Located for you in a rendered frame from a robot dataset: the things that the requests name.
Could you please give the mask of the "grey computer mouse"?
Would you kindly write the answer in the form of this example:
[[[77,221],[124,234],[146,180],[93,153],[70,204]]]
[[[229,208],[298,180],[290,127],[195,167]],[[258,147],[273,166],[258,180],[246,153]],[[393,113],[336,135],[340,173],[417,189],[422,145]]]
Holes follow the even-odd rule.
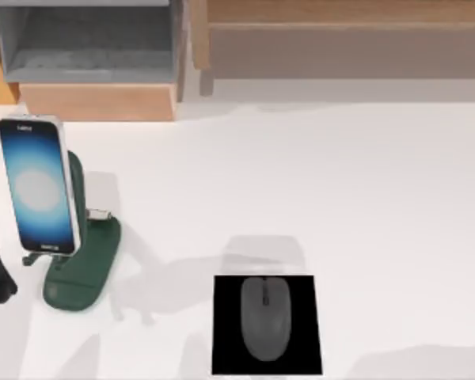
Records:
[[[250,355],[273,362],[287,350],[292,330],[291,292],[278,276],[252,276],[241,285],[241,334]]]

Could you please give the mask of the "white smartphone with blue screen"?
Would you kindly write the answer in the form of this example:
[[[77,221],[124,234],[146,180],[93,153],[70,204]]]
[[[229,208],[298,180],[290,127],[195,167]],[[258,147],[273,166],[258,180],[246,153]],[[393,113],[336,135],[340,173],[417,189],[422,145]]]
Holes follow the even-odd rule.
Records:
[[[63,123],[7,116],[0,119],[0,143],[22,247],[72,256],[81,237]]]

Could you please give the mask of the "black mouse pad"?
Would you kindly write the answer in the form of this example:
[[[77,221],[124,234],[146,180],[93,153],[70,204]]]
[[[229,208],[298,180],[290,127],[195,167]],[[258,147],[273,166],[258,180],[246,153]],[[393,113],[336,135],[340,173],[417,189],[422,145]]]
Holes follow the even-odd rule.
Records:
[[[291,338],[276,361],[252,357],[241,334],[241,285],[252,276],[283,277],[290,288]],[[217,275],[213,294],[213,375],[323,374],[315,280],[311,275]]]

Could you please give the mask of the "dark green phone stand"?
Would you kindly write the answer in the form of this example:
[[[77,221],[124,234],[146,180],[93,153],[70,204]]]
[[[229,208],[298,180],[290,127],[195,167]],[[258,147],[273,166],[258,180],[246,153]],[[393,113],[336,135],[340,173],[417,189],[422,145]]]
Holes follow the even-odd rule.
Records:
[[[44,301],[57,310],[79,312],[91,307],[104,290],[122,230],[111,211],[86,206],[82,163],[71,151],[68,157],[81,246],[69,257],[31,252],[22,258],[22,264],[29,267],[41,257],[50,257],[42,288]]]

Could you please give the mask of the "pale wooden drawer front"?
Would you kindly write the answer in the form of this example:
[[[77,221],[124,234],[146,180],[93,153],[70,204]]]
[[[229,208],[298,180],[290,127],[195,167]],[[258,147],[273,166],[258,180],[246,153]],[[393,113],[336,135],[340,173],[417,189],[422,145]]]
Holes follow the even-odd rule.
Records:
[[[66,122],[173,121],[178,86],[139,83],[22,83],[21,99],[32,114]]]

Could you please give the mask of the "wooden open shelf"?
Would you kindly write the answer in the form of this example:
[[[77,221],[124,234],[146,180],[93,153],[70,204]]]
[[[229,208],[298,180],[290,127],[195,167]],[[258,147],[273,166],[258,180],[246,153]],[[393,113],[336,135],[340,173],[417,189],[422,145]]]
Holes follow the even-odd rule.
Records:
[[[475,79],[475,0],[188,0],[201,91],[228,80]]]

